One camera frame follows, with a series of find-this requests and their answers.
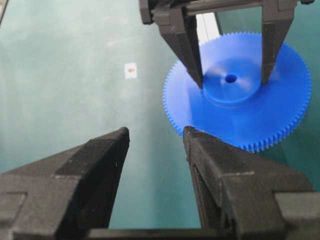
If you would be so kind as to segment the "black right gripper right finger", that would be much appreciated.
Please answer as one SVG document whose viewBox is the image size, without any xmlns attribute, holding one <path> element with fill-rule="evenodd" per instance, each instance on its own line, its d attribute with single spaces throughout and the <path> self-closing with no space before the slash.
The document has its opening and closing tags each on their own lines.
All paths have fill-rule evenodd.
<svg viewBox="0 0 320 240">
<path fill-rule="evenodd" d="M 201 226 L 238 240 L 317 240 L 320 194 L 300 171 L 187 126 Z"/>
</svg>

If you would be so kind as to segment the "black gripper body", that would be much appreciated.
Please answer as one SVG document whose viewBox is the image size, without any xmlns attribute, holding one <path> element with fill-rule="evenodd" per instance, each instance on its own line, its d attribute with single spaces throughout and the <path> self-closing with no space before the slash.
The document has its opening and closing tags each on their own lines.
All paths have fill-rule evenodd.
<svg viewBox="0 0 320 240">
<path fill-rule="evenodd" d="M 190 16 L 210 12 L 262 7 L 264 0 L 140 0 L 139 10 L 143 24 L 150 25 L 157 7 L 185 7 Z"/>
</svg>

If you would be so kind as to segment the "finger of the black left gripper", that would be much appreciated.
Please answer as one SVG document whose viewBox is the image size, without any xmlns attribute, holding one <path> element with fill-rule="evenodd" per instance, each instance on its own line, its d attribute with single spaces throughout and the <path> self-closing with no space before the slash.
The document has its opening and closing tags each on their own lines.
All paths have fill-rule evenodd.
<svg viewBox="0 0 320 240">
<path fill-rule="evenodd" d="M 294 0 L 262 1 L 261 83 L 268 83 L 280 48 L 291 27 L 295 13 Z"/>
<path fill-rule="evenodd" d="M 188 15 L 184 6 L 157 4 L 154 8 L 153 20 L 158 25 L 162 38 L 201 89 L 203 70 L 196 17 Z"/>
</svg>

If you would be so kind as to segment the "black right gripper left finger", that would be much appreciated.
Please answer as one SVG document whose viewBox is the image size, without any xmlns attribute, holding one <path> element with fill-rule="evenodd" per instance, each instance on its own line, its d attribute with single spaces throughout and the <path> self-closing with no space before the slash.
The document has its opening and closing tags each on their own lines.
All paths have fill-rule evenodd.
<svg viewBox="0 0 320 240">
<path fill-rule="evenodd" d="M 3 240 L 82 240 L 107 228 L 129 149 L 121 127 L 0 175 Z"/>
</svg>

